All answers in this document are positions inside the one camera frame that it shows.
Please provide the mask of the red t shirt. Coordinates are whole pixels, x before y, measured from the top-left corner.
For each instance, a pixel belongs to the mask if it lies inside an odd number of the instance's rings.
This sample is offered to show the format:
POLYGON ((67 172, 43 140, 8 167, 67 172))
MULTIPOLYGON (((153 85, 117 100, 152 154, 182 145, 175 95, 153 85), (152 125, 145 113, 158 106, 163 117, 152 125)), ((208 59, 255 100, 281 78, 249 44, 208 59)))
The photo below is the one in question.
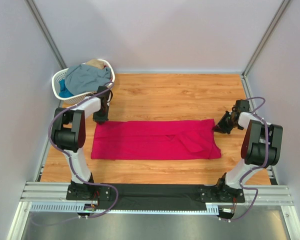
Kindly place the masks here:
POLYGON ((179 121, 108 121, 95 129, 94 160, 213 160, 213 119, 179 121))

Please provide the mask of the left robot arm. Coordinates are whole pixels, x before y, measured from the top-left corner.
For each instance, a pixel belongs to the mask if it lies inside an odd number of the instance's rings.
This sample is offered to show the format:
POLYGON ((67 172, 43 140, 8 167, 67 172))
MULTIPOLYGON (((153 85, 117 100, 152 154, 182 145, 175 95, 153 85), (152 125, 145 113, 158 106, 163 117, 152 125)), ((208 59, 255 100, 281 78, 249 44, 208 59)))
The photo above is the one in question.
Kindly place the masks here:
POLYGON ((86 141, 86 118, 102 125, 109 114, 109 104, 113 97, 110 88, 100 86, 96 93, 86 96, 79 103, 68 107, 58 107, 48 128, 51 145, 65 156, 71 181, 67 189, 67 200, 92 200, 98 196, 99 187, 93 185, 93 174, 88 168, 84 144, 86 141))

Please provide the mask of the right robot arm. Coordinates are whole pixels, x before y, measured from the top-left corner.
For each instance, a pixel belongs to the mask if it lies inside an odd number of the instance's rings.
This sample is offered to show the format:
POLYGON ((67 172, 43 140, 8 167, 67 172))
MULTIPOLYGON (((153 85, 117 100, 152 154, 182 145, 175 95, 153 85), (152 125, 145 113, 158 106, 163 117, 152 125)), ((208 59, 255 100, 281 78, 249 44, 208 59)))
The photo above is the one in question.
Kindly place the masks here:
POLYGON ((248 99, 237 100, 213 131, 230 134, 234 128, 246 132, 240 150, 241 160, 231 171, 224 173, 215 185, 216 194, 222 201, 238 198, 247 180, 260 170, 276 165, 281 154, 283 127, 268 123, 255 111, 250 111, 248 99))

